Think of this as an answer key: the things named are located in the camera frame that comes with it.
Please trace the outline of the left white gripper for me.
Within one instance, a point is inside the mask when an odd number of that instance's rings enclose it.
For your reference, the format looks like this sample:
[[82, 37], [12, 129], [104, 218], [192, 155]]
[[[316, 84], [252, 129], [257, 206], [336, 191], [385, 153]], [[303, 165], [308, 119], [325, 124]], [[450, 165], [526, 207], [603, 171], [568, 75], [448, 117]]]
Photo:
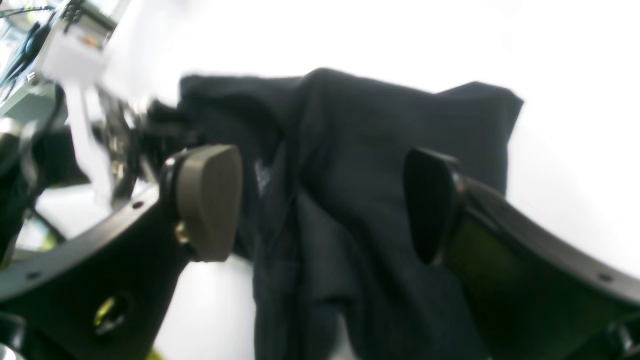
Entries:
[[47, 38], [42, 73], [64, 92], [78, 168], [99, 203], [118, 206], [131, 196], [131, 130], [124, 103], [102, 85], [106, 60], [98, 38], [68, 27]]

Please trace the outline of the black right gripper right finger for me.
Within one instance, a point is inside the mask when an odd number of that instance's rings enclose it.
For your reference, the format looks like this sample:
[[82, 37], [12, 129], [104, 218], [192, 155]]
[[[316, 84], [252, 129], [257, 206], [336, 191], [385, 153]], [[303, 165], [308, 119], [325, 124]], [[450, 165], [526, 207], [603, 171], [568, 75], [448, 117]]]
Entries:
[[492, 360], [637, 360], [640, 283], [567, 244], [455, 158], [403, 166], [418, 257], [457, 276]]

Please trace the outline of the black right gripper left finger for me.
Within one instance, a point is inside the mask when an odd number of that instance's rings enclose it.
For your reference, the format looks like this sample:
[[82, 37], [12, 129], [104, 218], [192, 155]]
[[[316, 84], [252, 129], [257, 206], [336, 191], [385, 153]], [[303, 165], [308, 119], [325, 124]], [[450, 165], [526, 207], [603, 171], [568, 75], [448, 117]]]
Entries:
[[179, 276], [233, 251], [242, 203], [237, 146], [178, 153], [162, 180], [68, 243], [1, 272], [1, 355], [144, 360]]

